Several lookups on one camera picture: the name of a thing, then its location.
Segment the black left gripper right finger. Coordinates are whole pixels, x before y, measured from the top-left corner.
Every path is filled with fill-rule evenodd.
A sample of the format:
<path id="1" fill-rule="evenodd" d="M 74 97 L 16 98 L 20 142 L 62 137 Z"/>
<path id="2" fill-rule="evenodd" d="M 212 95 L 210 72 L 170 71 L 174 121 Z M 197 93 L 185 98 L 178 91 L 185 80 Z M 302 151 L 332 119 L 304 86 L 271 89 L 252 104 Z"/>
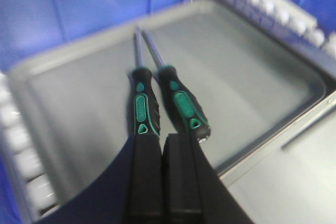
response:
<path id="1" fill-rule="evenodd" d="M 164 206 L 167 223 L 208 223 L 201 191 L 202 161 L 198 140 L 172 133 L 163 150 Z"/>

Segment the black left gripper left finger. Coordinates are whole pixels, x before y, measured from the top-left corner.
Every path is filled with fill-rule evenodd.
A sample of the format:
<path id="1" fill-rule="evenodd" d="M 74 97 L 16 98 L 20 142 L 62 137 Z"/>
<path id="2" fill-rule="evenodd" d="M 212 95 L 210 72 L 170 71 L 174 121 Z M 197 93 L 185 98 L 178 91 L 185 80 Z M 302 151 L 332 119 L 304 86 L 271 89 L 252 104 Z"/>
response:
<path id="1" fill-rule="evenodd" d="M 162 222 L 162 156 L 155 134 L 136 135 L 128 223 Z"/>

